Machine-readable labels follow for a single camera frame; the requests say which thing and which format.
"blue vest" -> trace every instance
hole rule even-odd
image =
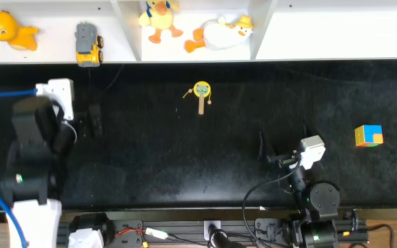
[[[170,3],[168,3],[168,1],[166,1],[166,7],[171,8],[171,5],[170,5]],[[152,17],[150,9],[151,9],[150,5],[148,4],[148,2],[146,2],[146,14],[148,15],[149,18]]]

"orange beak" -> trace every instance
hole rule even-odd
[[[166,2],[165,1],[160,1],[155,5],[156,11],[160,14],[160,15],[165,15],[166,12],[168,11],[168,7],[166,6]]]

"blue cable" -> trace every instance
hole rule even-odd
[[[15,92],[0,92],[0,97],[8,97],[8,96],[34,96],[37,93],[37,89],[33,90],[21,90]]]
[[[7,213],[7,215],[12,219],[14,227],[17,229],[19,238],[21,239],[21,246],[23,248],[27,248],[27,240],[26,237],[24,236],[24,233],[22,232],[22,228],[18,223],[18,220],[14,217],[12,210],[3,202],[3,200],[0,198],[0,206],[1,208]]]

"wooden handle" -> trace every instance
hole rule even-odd
[[[200,95],[198,98],[198,114],[205,113],[205,96]]]

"puzzle cube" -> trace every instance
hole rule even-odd
[[[362,125],[355,129],[356,146],[375,147],[384,143],[380,125]]]

